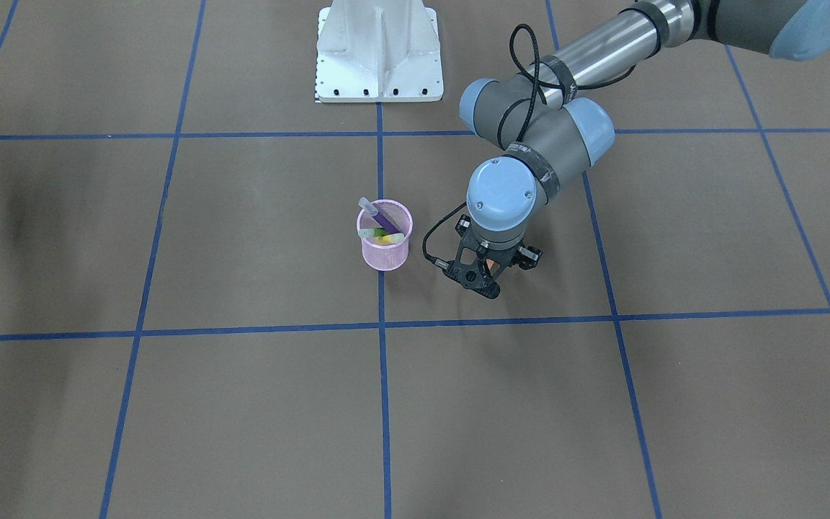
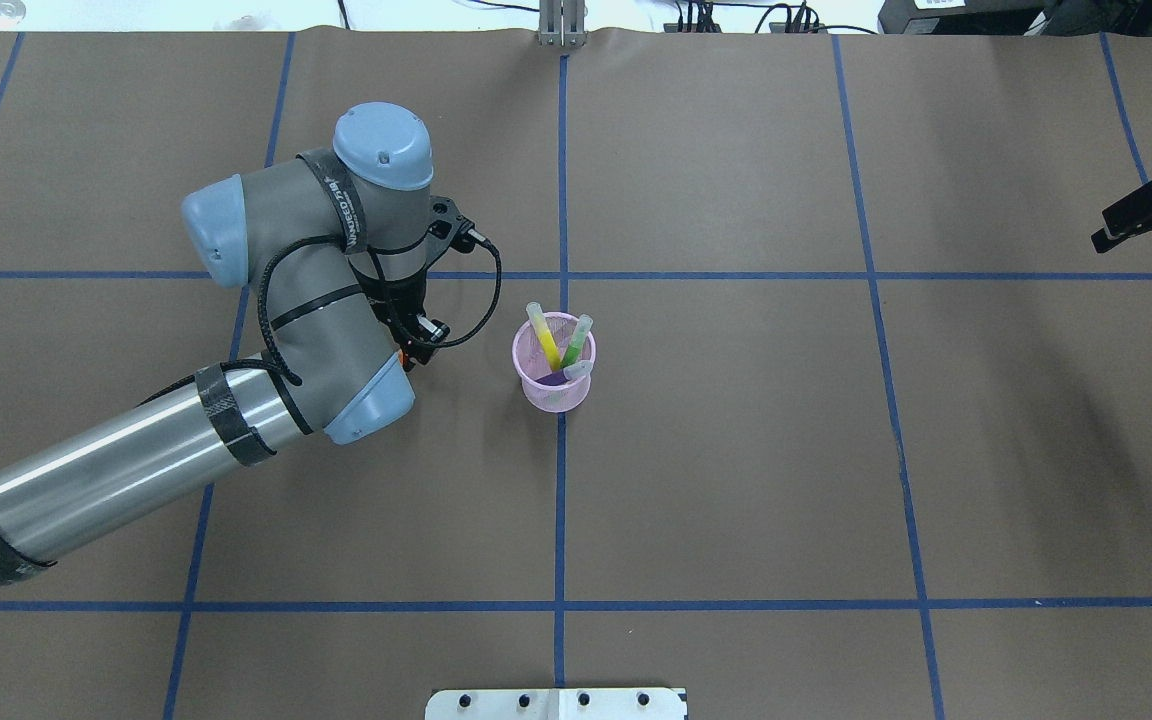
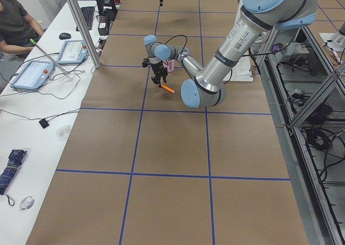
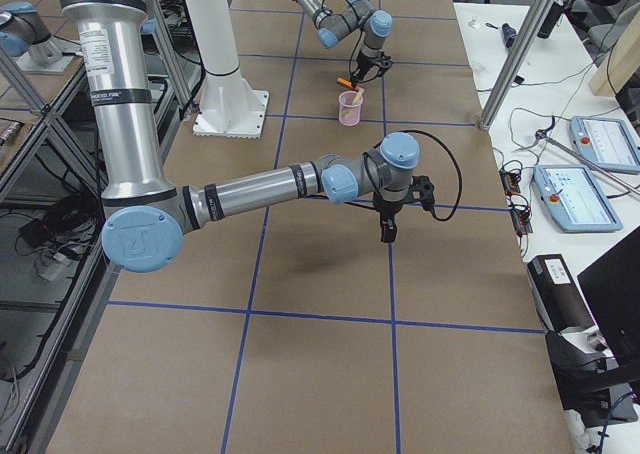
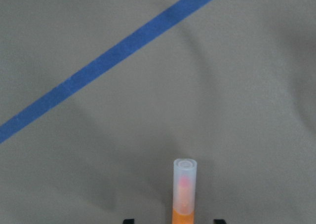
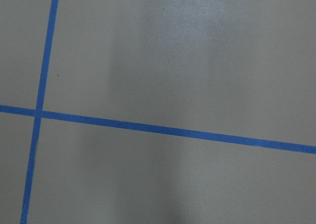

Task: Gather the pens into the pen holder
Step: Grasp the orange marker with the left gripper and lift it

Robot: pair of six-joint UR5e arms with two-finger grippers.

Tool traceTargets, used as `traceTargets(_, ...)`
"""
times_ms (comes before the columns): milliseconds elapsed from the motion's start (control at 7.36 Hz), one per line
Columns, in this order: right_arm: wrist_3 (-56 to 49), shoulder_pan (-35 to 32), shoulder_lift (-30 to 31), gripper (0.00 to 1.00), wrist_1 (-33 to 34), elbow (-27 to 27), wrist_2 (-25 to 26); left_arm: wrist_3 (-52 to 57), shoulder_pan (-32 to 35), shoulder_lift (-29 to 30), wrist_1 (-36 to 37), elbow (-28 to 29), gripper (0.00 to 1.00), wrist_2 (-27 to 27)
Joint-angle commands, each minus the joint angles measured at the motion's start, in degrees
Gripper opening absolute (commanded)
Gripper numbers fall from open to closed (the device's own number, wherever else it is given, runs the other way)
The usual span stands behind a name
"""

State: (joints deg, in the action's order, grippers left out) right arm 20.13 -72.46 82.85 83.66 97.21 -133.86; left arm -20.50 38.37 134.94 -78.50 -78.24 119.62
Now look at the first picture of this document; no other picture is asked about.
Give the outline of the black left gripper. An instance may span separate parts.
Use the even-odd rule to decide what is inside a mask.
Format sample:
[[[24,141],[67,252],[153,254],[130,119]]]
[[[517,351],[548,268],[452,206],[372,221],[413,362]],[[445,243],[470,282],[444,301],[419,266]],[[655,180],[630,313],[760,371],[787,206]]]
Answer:
[[[488,272],[485,268],[485,260],[492,259],[501,265],[501,270],[518,266],[526,269],[526,247],[523,241],[514,243],[493,243],[491,241],[471,241],[470,251],[472,262],[470,270],[474,272]]]

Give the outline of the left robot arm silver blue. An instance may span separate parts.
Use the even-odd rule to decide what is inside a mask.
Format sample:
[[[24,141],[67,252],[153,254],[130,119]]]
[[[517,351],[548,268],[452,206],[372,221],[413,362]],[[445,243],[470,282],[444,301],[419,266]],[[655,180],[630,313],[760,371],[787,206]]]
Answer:
[[[468,287],[491,285],[511,266],[534,268],[541,253],[523,242],[528,221],[614,142],[612,119],[581,92],[689,40],[808,61],[830,49],[830,1],[636,1],[552,55],[535,53],[513,78],[472,82],[459,114],[503,155],[471,175],[457,256],[435,265]]]

